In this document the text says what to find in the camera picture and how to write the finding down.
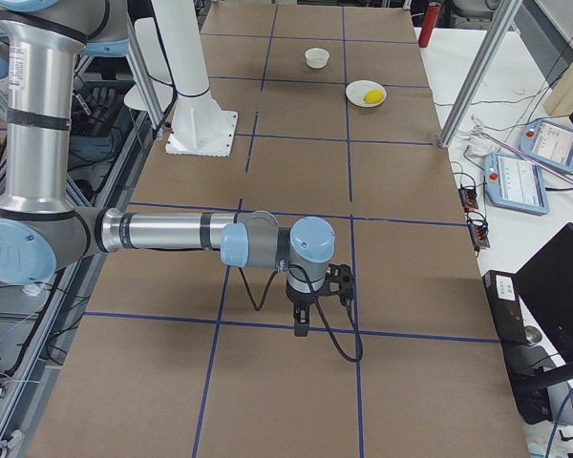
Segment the aluminium frame post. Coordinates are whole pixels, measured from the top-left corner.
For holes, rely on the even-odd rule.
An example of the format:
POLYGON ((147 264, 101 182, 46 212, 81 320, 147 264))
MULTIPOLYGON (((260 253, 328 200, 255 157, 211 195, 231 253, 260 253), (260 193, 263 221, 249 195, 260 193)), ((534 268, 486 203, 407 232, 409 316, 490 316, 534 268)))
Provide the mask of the aluminium frame post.
POLYGON ((502 1, 499 4, 493 16, 491 27, 485 33, 470 70, 456 97, 455 104, 438 138, 439 147, 448 148, 455 137, 456 131, 466 115, 482 79, 498 52, 503 37, 508 32, 521 4, 522 0, 502 1))

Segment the near teach pendant tablet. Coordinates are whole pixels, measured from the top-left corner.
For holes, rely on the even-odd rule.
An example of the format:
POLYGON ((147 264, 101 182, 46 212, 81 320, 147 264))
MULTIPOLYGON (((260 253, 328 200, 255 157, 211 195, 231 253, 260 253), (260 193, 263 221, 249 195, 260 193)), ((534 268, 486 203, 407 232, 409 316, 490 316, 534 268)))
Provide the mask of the near teach pendant tablet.
POLYGON ((486 195, 495 206, 539 216, 549 213, 539 166, 492 153, 484 159, 484 175, 486 195))

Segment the orange circuit board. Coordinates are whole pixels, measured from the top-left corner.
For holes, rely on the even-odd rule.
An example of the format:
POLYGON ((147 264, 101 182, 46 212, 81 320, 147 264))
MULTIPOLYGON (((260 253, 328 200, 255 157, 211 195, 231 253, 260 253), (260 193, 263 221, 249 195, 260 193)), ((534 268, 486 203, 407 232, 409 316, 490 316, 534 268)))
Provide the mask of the orange circuit board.
POLYGON ((467 227, 473 248, 477 253, 490 247, 488 222, 485 219, 467 218, 467 227))
POLYGON ((459 187, 458 195, 465 212, 478 209, 478 193, 475 187, 459 187))

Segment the teach pendant tablet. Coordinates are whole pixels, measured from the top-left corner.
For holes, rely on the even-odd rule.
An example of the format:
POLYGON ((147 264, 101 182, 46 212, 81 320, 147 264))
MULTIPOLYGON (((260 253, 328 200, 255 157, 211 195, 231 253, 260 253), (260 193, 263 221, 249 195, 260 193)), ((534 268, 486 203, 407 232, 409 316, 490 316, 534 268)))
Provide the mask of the teach pendant tablet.
POLYGON ((549 213, 539 166, 492 153, 484 159, 484 175, 486 195, 495 206, 539 216, 549 213))
POLYGON ((526 126, 520 150, 562 172, 573 171, 573 129, 547 119, 526 126))

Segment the white bowl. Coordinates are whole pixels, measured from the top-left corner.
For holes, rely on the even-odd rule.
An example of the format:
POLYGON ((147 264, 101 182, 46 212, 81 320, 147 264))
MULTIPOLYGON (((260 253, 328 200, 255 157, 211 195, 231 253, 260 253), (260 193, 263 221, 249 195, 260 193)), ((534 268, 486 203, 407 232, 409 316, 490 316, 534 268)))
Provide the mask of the white bowl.
POLYGON ((329 63, 330 53, 323 48, 310 48, 305 51, 305 60, 309 68, 320 70, 329 63))

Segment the upper orange circuit board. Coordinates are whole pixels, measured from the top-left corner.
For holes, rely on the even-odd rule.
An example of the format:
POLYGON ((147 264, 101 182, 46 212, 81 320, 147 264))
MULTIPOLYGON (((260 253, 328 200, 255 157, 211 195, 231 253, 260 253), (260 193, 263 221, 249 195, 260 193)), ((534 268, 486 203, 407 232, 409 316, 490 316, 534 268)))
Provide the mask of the upper orange circuit board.
POLYGON ((458 195, 465 212, 478 209, 478 193, 475 187, 459 187, 458 195))

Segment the white plate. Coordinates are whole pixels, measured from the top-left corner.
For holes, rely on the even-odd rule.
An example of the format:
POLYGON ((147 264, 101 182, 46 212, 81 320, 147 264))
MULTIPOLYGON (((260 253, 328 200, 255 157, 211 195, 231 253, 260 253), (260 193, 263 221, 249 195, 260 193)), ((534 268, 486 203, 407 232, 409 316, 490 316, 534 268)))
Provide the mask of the white plate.
POLYGON ((374 81, 356 80, 356 81, 351 82, 346 87, 346 96, 347 96, 347 99, 350 103, 352 103, 358 107, 372 108, 372 107, 376 107, 376 106, 381 105, 386 100, 387 91, 382 85, 380 85, 379 83, 376 83, 374 81), (384 100, 377 105, 367 105, 363 101, 364 95, 366 92, 368 92, 369 90, 373 90, 373 89, 381 90, 384 93, 384 100))

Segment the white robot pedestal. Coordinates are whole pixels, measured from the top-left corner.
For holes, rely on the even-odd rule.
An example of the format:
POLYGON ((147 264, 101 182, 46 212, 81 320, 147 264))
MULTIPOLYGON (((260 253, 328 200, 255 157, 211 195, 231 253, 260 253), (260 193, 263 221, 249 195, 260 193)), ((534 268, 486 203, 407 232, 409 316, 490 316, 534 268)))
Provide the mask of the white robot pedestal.
POLYGON ((172 155, 228 156, 238 114, 213 98, 192 1, 154 1, 155 17, 134 30, 163 112, 176 101, 165 148, 172 155))

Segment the yellow lemon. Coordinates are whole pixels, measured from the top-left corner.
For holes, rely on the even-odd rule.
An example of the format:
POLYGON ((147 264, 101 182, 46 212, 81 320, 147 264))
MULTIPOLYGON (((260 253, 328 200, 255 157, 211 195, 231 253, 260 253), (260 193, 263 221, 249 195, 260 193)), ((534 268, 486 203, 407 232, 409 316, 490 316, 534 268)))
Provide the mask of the yellow lemon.
POLYGON ((381 90, 373 89, 365 93, 363 101, 367 105, 377 105, 384 100, 384 93, 381 90))

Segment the black laptop computer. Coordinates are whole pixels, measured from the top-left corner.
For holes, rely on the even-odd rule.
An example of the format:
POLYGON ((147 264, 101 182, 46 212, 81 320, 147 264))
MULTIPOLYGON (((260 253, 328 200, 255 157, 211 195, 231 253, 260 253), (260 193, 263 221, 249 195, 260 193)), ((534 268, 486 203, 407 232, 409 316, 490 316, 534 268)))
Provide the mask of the black laptop computer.
POLYGON ((514 280, 543 333, 566 361, 573 361, 573 223, 537 251, 514 280))

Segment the black box device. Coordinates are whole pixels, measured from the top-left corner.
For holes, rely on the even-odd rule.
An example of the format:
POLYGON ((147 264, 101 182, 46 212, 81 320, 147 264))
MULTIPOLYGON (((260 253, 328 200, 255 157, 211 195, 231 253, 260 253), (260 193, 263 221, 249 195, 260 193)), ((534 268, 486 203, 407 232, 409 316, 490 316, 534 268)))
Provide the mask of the black box device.
POLYGON ((488 270, 482 277, 488 304, 499 339, 504 344, 526 345, 528 341, 513 275, 488 270))

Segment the lower orange circuit board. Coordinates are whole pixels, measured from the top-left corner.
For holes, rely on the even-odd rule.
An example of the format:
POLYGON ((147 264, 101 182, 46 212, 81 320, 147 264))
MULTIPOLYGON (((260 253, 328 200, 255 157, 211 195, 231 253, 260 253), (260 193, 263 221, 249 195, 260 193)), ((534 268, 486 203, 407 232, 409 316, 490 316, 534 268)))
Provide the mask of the lower orange circuit board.
POLYGON ((467 227, 473 248, 477 253, 490 247, 488 222, 485 219, 467 218, 467 227))

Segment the red cylinder bottle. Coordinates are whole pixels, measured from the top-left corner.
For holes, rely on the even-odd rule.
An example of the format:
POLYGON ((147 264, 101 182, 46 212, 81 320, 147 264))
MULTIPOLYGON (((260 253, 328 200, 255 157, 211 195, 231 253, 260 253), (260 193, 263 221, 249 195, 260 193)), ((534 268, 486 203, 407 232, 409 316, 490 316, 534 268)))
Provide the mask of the red cylinder bottle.
POLYGON ((440 11, 441 11, 441 4, 439 2, 430 1, 428 3, 423 17, 422 28, 418 36, 419 48, 424 49, 428 47, 440 11))

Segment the far teach pendant tablet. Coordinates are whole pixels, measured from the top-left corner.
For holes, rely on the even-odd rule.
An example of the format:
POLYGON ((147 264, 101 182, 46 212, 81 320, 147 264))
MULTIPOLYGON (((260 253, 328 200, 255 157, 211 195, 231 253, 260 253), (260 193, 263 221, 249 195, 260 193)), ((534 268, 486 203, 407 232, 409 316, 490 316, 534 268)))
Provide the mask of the far teach pendant tablet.
POLYGON ((573 171, 573 129, 547 119, 526 126, 520 150, 562 172, 573 171))

